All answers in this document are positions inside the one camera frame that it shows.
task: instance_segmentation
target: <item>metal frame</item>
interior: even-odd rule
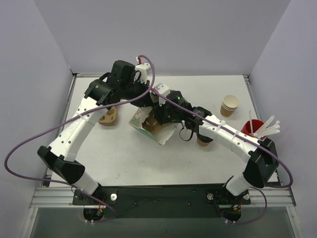
[[[67,102],[65,105],[65,110],[63,112],[62,121],[66,120],[71,97],[74,91],[76,78],[77,77],[99,77],[102,74],[77,74],[73,76],[73,80],[68,92]],[[249,82],[249,75],[244,74],[245,83],[247,89],[249,91],[253,106],[255,108],[256,115],[258,119],[261,119],[259,110],[254,100],[254,95],[252,93],[250,82]],[[266,198],[267,198],[267,205],[269,207],[286,207],[290,223],[293,228],[293,232],[296,238],[302,238],[303,234],[299,225],[299,218],[296,213],[296,203],[292,194],[291,189],[276,189],[276,188],[269,188],[265,187],[262,189]],[[249,189],[250,199],[252,204],[246,205],[246,207],[264,207],[264,199],[263,196],[254,189]],[[35,188],[34,195],[30,204],[29,213],[24,224],[21,237],[26,238],[30,237],[33,225],[35,222],[36,214],[39,208],[94,208],[97,206],[74,206],[72,205],[73,200],[73,192],[69,187],[37,187]]]

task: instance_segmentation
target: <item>wall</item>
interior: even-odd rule
[[[32,0],[0,2],[0,162],[9,150],[61,120],[71,72]],[[9,166],[42,177],[36,152],[54,133],[24,145]],[[36,183],[16,178],[0,166],[0,237],[20,237]]]
[[[73,72],[151,57],[159,74],[251,72],[290,0],[35,0]]]
[[[294,175],[305,237],[317,233],[316,12],[316,0],[292,0],[251,73],[261,116],[275,115],[281,121],[281,134],[274,139]]]

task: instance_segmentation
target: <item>stack of paper cups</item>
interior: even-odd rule
[[[224,117],[229,117],[240,105],[239,99],[234,95],[227,95],[224,97],[220,109],[221,115]]]

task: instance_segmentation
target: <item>red container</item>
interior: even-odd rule
[[[263,124],[264,124],[263,121],[252,119],[253,133],[255,133]],[[245,123],[245,125],[242,128],[241,132],[246,134],[246,135],[251,136],[250,135],[250,133],[251,133],[250,121],[247,121],[247,123]]]

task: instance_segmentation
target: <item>tabletop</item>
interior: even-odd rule
[[[78,77],[71,98],[67,119],[77,110],[89,83],[96,78]],[[252,117],[257,118],[242,75],[222,76],[157,76],[155,85],[166,84],[181,91],[192,106],[201,106],[238,130]],[[220,114],[223,98],[233,94],[240,100],[232,116]],[[166,142],[159,145],[128,124],[137,107],[117,107],[118,118],[114,126],[97,123],[78,151],[76,160],[104,186],[224,183],[232,175],[238,176],[246,164],[234,153],[212,142],[201,147],[196,136],[189,142],[179,137],[179,125]],[[182,134],[189,137],[190,131]],[[53,173],[52,179],[62,180]],[[269,180],[278,181],[274,173]],[[51,187],[66,186],[51,183]]]

